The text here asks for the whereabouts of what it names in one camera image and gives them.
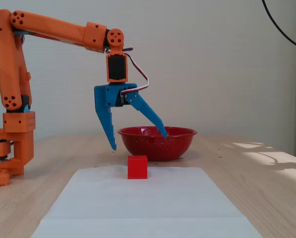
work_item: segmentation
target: orange arm link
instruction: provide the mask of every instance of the orange arm link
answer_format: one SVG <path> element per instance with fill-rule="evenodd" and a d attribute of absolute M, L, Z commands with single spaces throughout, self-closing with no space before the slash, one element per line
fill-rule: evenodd
<path fill-rule="evenodd" d="M 17 29 L 32 32 L 33 36 L 104 52 L 107 29 L 104 25 L 88 22 L 84 27 L 20 10 L 10 15 L 10 22 Z"/>
<path fill-rule="evenodd" d="M 30 97 L 30 74 L 24 61 L 21 36 L 15 36 L 10 24 L 10 11 L 0 10 L 0 95 L 8 110 L 19 109 L 21 94 Z"/>

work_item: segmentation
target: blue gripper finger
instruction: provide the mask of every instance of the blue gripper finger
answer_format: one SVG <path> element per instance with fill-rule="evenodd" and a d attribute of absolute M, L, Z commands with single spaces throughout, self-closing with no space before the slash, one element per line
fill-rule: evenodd
<path fill-rule="evenodd" d="M 112 113 L 110 107 L 106 103 L 106 85 L 96 86 L 95 91 L 95 110 L 100 123 L 103 126 L 105 134 L 109 140 L 113 150 L 117 150 L 117 145 L 114 138 L 114 127 L 112 120 Z"/>
<path fill-rule="evenodd" d="M 164 128 L 162 120 L 159 116 L 152 110 L 152 108 L 144 101 L 144 99 L 138 94 L 138 92 L 127 93 L 127 96 L 124 95 L 126 101 L 140 111 L 146 116 L 161 132 L 161 135 L 164 138 L 168 137 L 166 129 Z"/>

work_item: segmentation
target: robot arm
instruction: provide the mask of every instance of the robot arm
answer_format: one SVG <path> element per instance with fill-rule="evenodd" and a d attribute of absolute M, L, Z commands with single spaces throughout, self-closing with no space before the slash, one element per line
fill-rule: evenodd
<path fill-rule="evenodd" d="M 33 158 L 35 112 L 31 112 L 31 90 L 22 44 L 24 35 L 68 43 L 104 53 L 107 61 L 108 85 L 96 86 L 95 108 L 107 138 L 116 150 L 111 107 L 132 105 L 141 111 L 164 137 L 161 119 L 140 97 L 136 84 L 128 82 L 127 54 L 123 52 L 124 36 L 119 29 L 88 22 L 86 27 L 25 11 L 0 10 L 0 94 L 6 108 L 0 129 L 0 185 L 9 176 L 23 174 L 23 167 Z M 14 145 L 14 158 L 6 160 Z"/>

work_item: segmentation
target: black cable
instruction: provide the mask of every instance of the black cable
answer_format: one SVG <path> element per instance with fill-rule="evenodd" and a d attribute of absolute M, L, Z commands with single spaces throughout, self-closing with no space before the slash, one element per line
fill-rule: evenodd
<path fill-rule="evenodd" d="M 266 9 L 266 12 L 267 12 L 267 14 L 268 14 L 270 20 L 272 21 L 272 23 L 276 26 L 276 28 L 281 32 L 281 34 L 282 34 L 282 35 L 283 35 L 288 41 L 290 41 L 292 44 L 294 44 L 294 45 L 296 46 L 296 42 L 294 42 L 293 40 L 291 40 L 291 38 L 290 38 L 289 36 L 287 36 L 287 35 L 283 32 L 283 30 L 281 30 L 281 28 L 278 26 L 278 24 L 277 24 L 277 23 L 275 22 L 275 20 L 272 18 L 271 14 L 270 14 L 270 12 L 269 12 L 269 10 L 268 10 L 268 8 L 267 8 L 267 5 L 266 5 L 265 0 L 262 0 L 262 3 L 263 3 L 263 5 L 264 5 L 264 7 L 265 7 L 265 9 Z"/>

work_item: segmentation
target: bowl rim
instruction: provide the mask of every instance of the bowl rim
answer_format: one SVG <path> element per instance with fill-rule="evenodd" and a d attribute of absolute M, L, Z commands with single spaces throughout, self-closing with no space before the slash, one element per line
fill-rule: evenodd
<path fill-rule="evenodd" d="M 131 133 L 126 133 L 123 132 L 122 130 L 124 129 L 129 129 L 129 128 L 150 128 L 150 127 L 156 127 L 156 126 L 131 126 L 131 127 L 125 127 L 117 131 L 118 134 L 120 135 L 131 135 L 131 136 L 140 136 L 140 137 L 153 137 L 153 138 L 164 138 L 162 135 L 138 135 L 138 134 L 131 134 Z M 190 130 L 191 133 L 188 134 L 182 134 L 182 135 L 168 135 L 167 138 L 177 138 L 177 137 L 184 137 L 184 136 L 191 136 L 191 135 L 196 135 L 197 131 L 186 128 L 186 127 L 177 127 L 177 126 L 165 126 L 165 128 L 178 128 L 178 129 L 187 129 Z"/>

